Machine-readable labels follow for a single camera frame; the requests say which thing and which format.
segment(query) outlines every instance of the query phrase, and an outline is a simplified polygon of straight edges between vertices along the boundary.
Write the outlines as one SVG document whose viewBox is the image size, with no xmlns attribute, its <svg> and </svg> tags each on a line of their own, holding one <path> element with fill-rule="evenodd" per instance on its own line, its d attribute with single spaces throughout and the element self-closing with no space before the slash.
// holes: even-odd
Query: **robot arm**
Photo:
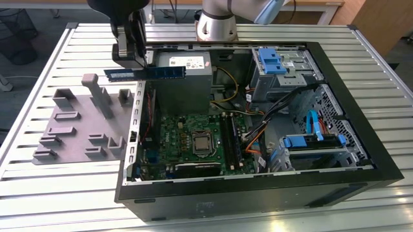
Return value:
<svg viewBox="0 0 413 232">
<path fill-rule="evenodd" d="M 90 7 L 111 19 L 118 43 L 112 45 L 112 59 L 124 68 L 147 66 L 143 8 L 150 0 L 87 0 Z"/>
<path fill-rule="evenodd" d="M 150 0 L 87 0 L 90 7 L 111 19 L 118 43 L 112 45 L 112 60 L 124 68 L 147 67 L 143 8 Z M 231 41 L 237 38 L 235 16 L 269 24 L 289 0 L 203 0 L 203 13 L 197 27 L 205 41 Z"/>
<path fill-rule="evenodd" d="M 274 20 L 289 0 L 203 0 L 203 13 L 197 26 L 199 39 L 233 41 L 237 38 L 235 15 L 258 24 Z"/>
</svg>

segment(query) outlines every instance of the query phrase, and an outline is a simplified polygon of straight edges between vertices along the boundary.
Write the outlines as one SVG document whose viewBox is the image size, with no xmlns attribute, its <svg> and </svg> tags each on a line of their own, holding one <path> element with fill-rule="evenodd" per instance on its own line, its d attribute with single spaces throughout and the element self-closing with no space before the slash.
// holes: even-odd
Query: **yellow cable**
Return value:
<svg viewBox="0 0 413 232">
<path fill-rule="evenodd" d="M 231 97 L 229 97 L 227 99 L 211 101 L 211 102 L 214 102 L 214 103 L 221 103 L 221 102 L 227 102 L 229 100 L 231 100 L 231 99 L 237 96 L 237 94 L 238 94 L 238 83 L 237 83 L 237 80 L 235 80 L 235 78 L 233 77 L 233 75 L 227 72 L 227 70 L 225 70 L 225 69 L 221 68 L 221 67 L 217 67 L 217 69 L 222 70 L 222 71 L 227 74 L 227 76 L 233 79 L 233 81 L 234 81 L 234 83 L 235 83 L 235 93 L 234 93 L 234 95 L 233 95 Z"/>
</svg>

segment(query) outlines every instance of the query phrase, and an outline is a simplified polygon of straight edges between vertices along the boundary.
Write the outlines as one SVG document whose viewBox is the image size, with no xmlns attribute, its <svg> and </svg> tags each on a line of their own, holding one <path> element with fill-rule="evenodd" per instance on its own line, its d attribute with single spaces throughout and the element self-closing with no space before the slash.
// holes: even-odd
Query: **ram slot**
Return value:
<svg viewBox="0 0 413 232">
<path fill-rule="evenodd" d="M 231 147 L 231 129 L 230 129 L 231 126 L 229 124 L 229 118 L 226 114 L 221 116 L 219 126 L 221 126 L 222 144 L 225 148 L 226 168 L 229 170 L 234 170 L 235 169 L 235 159 L 234 159 L 233 147 Z"/>
<path fill-rule="evenodd" d="M 237 132 L 237 125 L 235 125 L 235 121 L 234 121 L 234 117 L 231 116 L 229 118 L 230 120 L 230 125 L 231 125 L 231 144 L 233 144 L 233 155 L 235 158 L 235 168 L 242 168 L 243 166 L 243 155 L 241 152 L 241 145 L 239 145 L 239 136 L 238 136 L 238 132 Z"/>
</svg>

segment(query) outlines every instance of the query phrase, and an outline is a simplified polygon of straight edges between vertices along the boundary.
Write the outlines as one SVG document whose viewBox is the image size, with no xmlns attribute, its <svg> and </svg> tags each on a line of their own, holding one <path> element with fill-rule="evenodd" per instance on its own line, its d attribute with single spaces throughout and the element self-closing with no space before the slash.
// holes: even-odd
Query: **green circuit board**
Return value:
<svg viewBox="0 0 413 232">
<path fill-rule="evenodd" d="M 239 135 L 246 132 L 243 116 L 234 116 Z M 206 155 L 194 153 L 194 138 L 199 133 L 210 135 L 213 150 Z M 160 123 L 160 150 L 159 164 L 183 162 L 218 162 L 222 166 L 222 175 L 254 173 L 254 160 L 243 156 L 243 167 L 231 170 L 226 168 L 223 140 L 221 137 L 219 115 L 166 116 Z M 167 179 L 160 165 L 151 167 L 154 179 Z"/>
</svg>

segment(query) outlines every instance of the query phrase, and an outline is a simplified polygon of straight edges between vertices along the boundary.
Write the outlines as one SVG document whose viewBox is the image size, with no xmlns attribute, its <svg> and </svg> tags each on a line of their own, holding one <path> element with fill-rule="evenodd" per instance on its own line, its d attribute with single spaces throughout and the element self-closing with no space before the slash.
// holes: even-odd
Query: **sticker label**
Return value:
<svg viewBox="0 0 413 232">
<path fill-rule="evenodd" d="M 187 69 L 205 69 L 205 57 L 171 57 L 169 66 L 185 66 Z"/>
<path fill-rule="evenodd" d="M 265 162 L 265 160 L 261 156 L 259 156 L 259 159 L 258 159 L 258 163 L 261 164 L 262 167 L 265 167 L 266 162 Z"/>
<path fill-rule="evenodd" d="M 251 102 L 251 101 L 253 101 L 253 100 L 251 100 L 251 99 L 253 99 L 251 94 L 246 94 L 246 95 L 245 95 L 245 98 L 246 98 L 246 101 L 247 101 L 247 102 Z"/>
</svg>

